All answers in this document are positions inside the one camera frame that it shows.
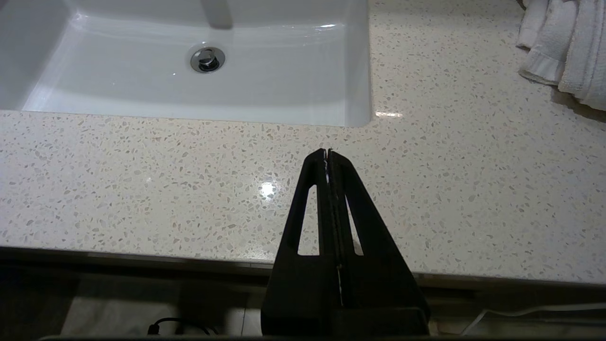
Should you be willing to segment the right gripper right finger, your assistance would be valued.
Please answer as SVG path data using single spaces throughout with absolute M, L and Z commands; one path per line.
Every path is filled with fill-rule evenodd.
M 336 334 L 428 334 L 430 308 L 351 161 L 329 151 L 340 308 Z

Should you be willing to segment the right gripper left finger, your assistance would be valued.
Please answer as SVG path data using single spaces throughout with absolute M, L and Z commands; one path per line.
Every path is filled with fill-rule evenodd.
M 264 335 L 337 335 L 341 307 L 329 151 L 305 158 L 260 310 Z

